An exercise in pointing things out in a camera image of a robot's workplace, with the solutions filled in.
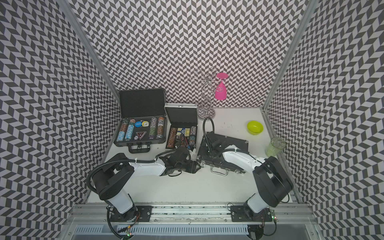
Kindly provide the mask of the black carbon poker case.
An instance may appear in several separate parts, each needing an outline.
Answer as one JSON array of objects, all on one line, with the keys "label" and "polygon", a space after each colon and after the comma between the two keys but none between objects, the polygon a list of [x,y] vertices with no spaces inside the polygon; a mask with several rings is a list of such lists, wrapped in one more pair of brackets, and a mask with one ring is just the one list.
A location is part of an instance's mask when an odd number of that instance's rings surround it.
[{"label": "black carbon poker case", "polygon": [[[240,150],[248,151],[249,143],[246,140],[241,140],[241,139],[236,139],[236,138],[228,137],[228,146],[225,149],[228,149],[231,145],[235,145]],[[203,147],[203,139],[202,139],[202,142],[201,142],[201,145],[200,145],[200,148],[199,148],[199,152],[198,152],[198,156],[197,156],[197,162],[201,165],[201,167],[207,165],[203,161],[203,150],[204,149],[205,149],[205,147]],[[235,172],[237,174],[244,174],[245,173],[244,169],[238,167],[235,164],[226,162],[226,166],[227,166],[227,168],[220,168],[220,169],[226,170],[227,172]]]}]

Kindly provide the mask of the small silver poker case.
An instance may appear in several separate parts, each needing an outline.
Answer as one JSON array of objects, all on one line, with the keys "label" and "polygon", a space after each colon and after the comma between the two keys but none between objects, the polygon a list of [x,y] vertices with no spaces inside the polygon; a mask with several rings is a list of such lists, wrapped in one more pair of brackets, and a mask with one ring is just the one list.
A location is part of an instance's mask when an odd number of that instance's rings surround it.
[{"label": "small silver poker case", "polygon": [[193,151],[197,142],[197,105],[168,103],[165,109],[171,124],[166,149],[175,149],[181,144]]}]

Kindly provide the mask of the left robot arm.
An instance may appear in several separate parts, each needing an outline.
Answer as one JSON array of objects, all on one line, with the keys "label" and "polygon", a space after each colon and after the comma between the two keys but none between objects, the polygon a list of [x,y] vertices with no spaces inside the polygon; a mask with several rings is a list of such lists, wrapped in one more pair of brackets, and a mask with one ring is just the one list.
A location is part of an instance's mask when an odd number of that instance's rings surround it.
[{"label": "left robot arm", "polygon": [[139,218],[139,210],[124,186],[131,178],[144,176],[177,177],[186,172],[195,174],[201,169],[187,148],[177,147],[165,151],[153,160],[130,159],[119,153],[110,160],[91,170],[86,178],[87,187],[96,193],[100,200],[113,208],[121,221],[132,221]]}]

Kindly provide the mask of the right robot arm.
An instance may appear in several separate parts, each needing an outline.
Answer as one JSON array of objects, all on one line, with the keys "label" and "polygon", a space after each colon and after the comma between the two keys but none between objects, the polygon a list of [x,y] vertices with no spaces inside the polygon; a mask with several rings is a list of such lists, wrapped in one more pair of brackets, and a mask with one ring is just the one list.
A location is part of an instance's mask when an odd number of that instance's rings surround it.
[{"label": "right robot arm", "polygon": [[273,221],[275,218],[269,209],[290,195],[293,183],[277,158],[254,156],[248,147],[246,140],[209,132],[202,138],[198,162],[201,166],[222,169],[222,176],[229,172],[253,175],[257,192],[246,200],[240,210],[232,209],[235,222]]}]

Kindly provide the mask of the large black poker case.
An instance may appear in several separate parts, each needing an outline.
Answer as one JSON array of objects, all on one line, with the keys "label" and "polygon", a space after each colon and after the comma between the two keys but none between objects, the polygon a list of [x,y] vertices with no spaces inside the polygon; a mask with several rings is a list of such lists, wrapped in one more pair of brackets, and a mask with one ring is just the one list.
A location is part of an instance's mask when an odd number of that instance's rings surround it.
[{"label": "large black poker case", "polygon": [[[127,147],[131,154],[148,153],[152,145],[166,142],[166,91],[141,89],[120,91],[121,120],[114,139],[116,147]],[[142,140],[136,132],[147,131]]]}]

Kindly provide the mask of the black red triangle plaque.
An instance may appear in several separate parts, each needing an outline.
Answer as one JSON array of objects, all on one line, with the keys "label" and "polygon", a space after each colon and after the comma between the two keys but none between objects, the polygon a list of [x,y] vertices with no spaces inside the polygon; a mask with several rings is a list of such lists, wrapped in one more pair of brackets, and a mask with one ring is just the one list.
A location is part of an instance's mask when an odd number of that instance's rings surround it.
[{"label": "black red triangle plaque", "polygon": [[147,131],[136,132],[135,140],[142,140],[147,135]]}]

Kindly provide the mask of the lime green bowl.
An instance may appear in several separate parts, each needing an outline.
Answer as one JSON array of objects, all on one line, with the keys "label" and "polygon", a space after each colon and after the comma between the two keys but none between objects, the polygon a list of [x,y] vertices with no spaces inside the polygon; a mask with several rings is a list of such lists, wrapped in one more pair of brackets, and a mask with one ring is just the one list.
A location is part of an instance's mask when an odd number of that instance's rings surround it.
[{"label": "lime green bowl", "polygon": [[249,121],[247,123],[247,131],[251,135],[258,135],[262,133],[264,130],[264,126],[258,121]]}]

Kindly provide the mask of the pink wine glass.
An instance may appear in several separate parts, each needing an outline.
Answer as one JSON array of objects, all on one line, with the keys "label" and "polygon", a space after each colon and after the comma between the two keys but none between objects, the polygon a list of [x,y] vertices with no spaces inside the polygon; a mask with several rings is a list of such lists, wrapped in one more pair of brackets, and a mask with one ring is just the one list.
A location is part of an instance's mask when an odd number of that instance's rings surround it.
[{"label": "pink wine glass", "polygon": [[223,101],[227,98],[227,88],[224,81],[229,77],[226,73],[218,73],[216,77],[219,80],[219,84],[215,90],[215,99],[218,101]]}]

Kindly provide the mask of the green translucent cup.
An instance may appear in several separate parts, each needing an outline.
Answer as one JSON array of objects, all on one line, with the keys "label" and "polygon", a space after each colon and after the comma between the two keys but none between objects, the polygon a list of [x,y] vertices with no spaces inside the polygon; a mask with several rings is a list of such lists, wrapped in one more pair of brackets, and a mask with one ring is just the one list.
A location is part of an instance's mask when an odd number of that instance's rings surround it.
[{"label": "green translucent cup", "polygon": [[273,137],[265,150],[267,157],[276,157],[279,153],[281,153],[285,147],[287,146],[287,142],[280,137]]}]

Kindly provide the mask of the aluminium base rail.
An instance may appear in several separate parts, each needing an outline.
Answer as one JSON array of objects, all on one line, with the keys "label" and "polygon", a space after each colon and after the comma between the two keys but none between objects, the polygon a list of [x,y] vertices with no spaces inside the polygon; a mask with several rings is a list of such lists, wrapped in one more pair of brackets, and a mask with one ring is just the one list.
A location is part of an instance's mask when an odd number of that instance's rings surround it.
[{"label": "aluminium base rail", "polygon": [[141,224],[316,224],[308,204],[281,204],[260,214],[246,214],[244,206],[230,203],[154,204],[138,203]]}]

